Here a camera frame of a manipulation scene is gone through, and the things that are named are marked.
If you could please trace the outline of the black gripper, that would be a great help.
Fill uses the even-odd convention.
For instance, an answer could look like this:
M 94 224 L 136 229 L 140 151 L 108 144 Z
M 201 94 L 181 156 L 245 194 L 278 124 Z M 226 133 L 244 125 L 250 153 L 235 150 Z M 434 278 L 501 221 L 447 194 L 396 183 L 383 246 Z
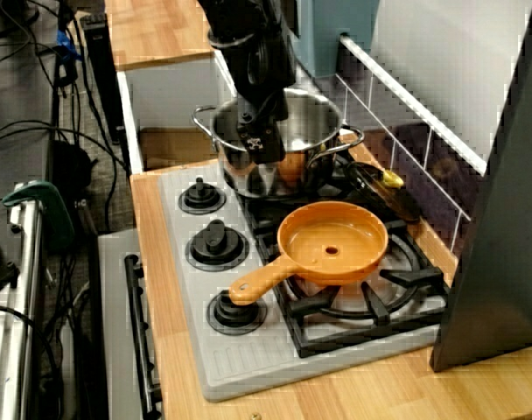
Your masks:
M 254 162 L 247 176 L 247 191 L 253 196 L 277 195 L 277 162 L 284 160 L 286 150 L 278 127 L 288 118 L 284 94 L 270 94 L 262 102 L 237 96 L 236 130 L 247 153 Z M 257 165 L 265 164 L 262 175 Z

